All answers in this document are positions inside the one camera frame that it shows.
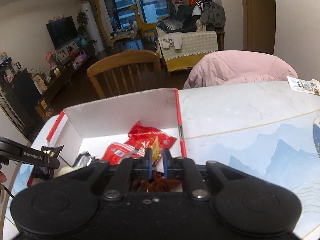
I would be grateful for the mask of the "person left hand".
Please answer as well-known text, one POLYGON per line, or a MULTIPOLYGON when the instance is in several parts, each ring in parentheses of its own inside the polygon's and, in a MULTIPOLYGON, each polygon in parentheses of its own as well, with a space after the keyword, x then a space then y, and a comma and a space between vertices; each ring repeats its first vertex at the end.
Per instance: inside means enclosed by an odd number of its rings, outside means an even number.
POLYGON ((5 174, 1 171, 2 166, 0 165, 0 183, 4 183, 7 181, 7 177, 5 174))

